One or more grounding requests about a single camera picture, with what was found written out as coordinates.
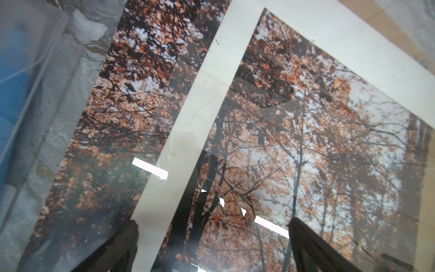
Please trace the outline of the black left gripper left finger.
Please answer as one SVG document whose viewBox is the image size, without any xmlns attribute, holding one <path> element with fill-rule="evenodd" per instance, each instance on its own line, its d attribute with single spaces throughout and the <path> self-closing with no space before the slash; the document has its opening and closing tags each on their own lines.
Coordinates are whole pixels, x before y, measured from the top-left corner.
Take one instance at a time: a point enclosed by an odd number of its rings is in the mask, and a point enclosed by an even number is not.
<svg viewBox="0 0 435 272">
<path fill-rule="evenodd" d="M 130 221 L 72 271 L 131 272 L 138 239 L 138 225 L 135 221 Z"/>
</svg>

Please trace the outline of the autumn forest photo print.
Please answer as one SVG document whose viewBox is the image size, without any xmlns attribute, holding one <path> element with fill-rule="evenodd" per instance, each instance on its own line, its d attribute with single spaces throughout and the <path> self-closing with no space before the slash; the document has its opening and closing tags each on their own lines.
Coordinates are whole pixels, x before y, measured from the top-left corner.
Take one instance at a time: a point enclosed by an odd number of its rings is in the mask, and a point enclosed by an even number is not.
<svg viewBox="0 0 435 272">
<path fill-rule="evenodd" d="M 435 76 L 342 1 L 128 1 L 19 272 L 432 272 Z"/>
</svg>

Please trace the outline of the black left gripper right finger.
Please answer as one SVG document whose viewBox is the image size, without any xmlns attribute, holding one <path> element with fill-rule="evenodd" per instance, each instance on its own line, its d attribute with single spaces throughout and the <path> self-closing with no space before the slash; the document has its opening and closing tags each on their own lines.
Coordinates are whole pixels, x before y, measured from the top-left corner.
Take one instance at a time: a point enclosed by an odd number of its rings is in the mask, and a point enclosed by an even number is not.
<svg viewBox="0 0 435 272">
<path fill-rule="evenodd" d="M 299 218 L 291 219 L 288 232 L 298 272 L 359 271 Z"/>
</svg>

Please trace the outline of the white picture mat board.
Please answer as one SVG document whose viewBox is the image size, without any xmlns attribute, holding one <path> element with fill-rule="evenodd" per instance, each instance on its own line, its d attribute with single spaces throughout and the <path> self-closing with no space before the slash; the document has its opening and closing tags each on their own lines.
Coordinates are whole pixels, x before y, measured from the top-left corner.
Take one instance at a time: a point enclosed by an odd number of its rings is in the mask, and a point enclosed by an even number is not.
<svg viewBox="0 0 435 272">
<path fill-rule="evenodd" d="M 418 72 L 342 1 L 232 1 L 134 211 L 134 271 L 294 272 L 298 217 L 361 271 L 419 272 L 421 117 L 392 96 Z"/>
</svg>

